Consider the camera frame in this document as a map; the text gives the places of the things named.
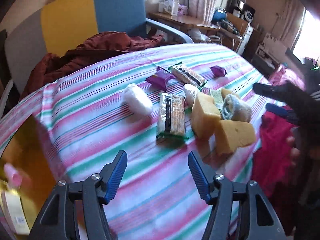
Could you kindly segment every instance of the cotton ball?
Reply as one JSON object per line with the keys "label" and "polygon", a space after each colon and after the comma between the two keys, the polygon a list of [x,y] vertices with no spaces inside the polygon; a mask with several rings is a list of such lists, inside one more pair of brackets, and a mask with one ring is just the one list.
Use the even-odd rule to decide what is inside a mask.
{"label": "cotton ball", "polygon": [[199,89],[191,84],[185,84],[183,86],[184,94],[186,95],[186,100],[189,106],[193,106],[196,95],[199,92]]}
{"label": "cotton ball", "polygon": [[129,84],[124,89],[123,99],[129,105],[129,109],[135,114],[148,116],[153,111],[151,100],[136,84]]}

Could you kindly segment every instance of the blue chair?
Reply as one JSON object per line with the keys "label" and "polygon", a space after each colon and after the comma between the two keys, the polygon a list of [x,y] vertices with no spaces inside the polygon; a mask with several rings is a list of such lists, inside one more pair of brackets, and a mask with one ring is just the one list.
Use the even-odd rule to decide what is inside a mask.
{"label": "blue chair", "polygon": [[[63,56],[104,31],[146,38],[147,25],[182,43],[193,43],[185,33],[147,19],[144,0],[56,0],[30,15],[7,37],[4,47],[12,80],[21,94],[31,71],[46,53]],[[11,86],[9,82],[1,98],[0,114]]]}

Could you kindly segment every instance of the rolled sock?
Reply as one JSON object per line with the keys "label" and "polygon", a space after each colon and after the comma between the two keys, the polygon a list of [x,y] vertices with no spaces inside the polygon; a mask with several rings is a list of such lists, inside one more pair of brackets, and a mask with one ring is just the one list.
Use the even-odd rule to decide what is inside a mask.
{"label": "rolled sock", "polygon": [[246,102],[232,94],[226,95],[222,109],[223,119],[250,122],[251,114],[252,109]]}
{"label": "rolled sock", "polygon": [[135,114],[148,116],[152,114],[153,104],[147,94],[136,84],[129,84],[122,93],[124,101]]}

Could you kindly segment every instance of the table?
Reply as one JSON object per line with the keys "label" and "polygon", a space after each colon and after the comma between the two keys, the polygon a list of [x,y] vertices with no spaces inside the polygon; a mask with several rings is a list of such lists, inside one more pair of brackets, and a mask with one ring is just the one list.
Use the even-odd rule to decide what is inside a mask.
{"label": "table", "polygon": [[[254,82],[268,83],[247,61],[217,44],[180,44],[127,53],[98,62],[24,98],[0,120],[0,153],[29,115],[48,130],[57,150],[51,159],[60,160],[63,170],[52,168],[58,178],[81,181],[100,172],[118,150],[128,154],[128,166],[120,187],[105,206],[109,226],[118,239],[201,239],[211,207],[197,192],[188,168],[188,153],[198,151],[207,163],[229,179],[247,182],[252,169],[252,152],[259,141],[237,150],[225,163],[212,152],[214,137],[207,143],[195,139],[190,127],[191,108],[186,106],[183,143],[157,144],[159,92],[145,79],[156,66],[183,62],[208,80],[203,88],[226,87],[237,92],[253,110],[251,123],[258,134],[261,115],[269,99],[252,92]],[[226,77],[213,78],[209,67],[224,67]],[[152,100],[153,113],[139,119],[122,102],[121,91],[136,83]],[[170,81],[168,93],[181,94],[183,83]],[[238,206],[232,211],[235,229]]]}
{"label": "table", "polygon": [[191,28],[199,28],[207,31],[214,31],[219,32],[223,36],[227,36],[232,39],[232,50],[234,50],[234,43],[236,41],[242,41],[243,38],[241,36],[235,35],[223,28],[220,28],[219,26],[216,26],[214,24],[204,22],[202,20],[199,20],[195,17],[188,16],[188,15],[181,15],[181,16],[171,16],[167,13],[149,13],[150,18],[153,20],[166,20],[173,24],[177,24],[181,26],[181,31],[187,33],[189,29]]}
{"label": "table", "polygon": [[198,27],[206,30],[219,30],[220,28],[216,25],[213,25],[208,22],[204,22],[202,20],[199,20],[195,17],[188,16],[188,15],[181,15],[181,16],[171,16],[167,13],[149,13],[149,16],[153,20],[166,20],[169,22],[172,22],[173,24],[177,24],[179,26],[182,26],[182,31],[187,31],[188,29]]}
{"label": "table", "polygon": [[227,37],[229,37],[229,38],[232,39],[232,50],[233,50],[233,51],[235,50],[235,48],[234,48],[234,46],[235,46],[235,40],[236,40],[236,41],[239,41],[239,42],[242,42],[242,41],[243,41],[243,38],[242,38],[241,36],[238,36],[238,35],[236,35],[236,34],[233,34],[232,32],[230,32],[230,31],[228,31],[228,30],[226,30],[226,29],[224,29],[224,28],[220,28],[219,33],[221,33],[223,36],[227,36]]}

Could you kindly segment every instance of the barcode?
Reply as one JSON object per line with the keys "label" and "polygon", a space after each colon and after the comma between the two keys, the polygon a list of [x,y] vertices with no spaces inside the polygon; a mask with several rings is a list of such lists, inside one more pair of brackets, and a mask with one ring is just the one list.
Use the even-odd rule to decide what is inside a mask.
{"label": "barcode", "polygon": [[14,219],[16,220],[16,223],[17,223],[17,224],[24,224],[24,223],[26,223],[24,217],[14,217]]}

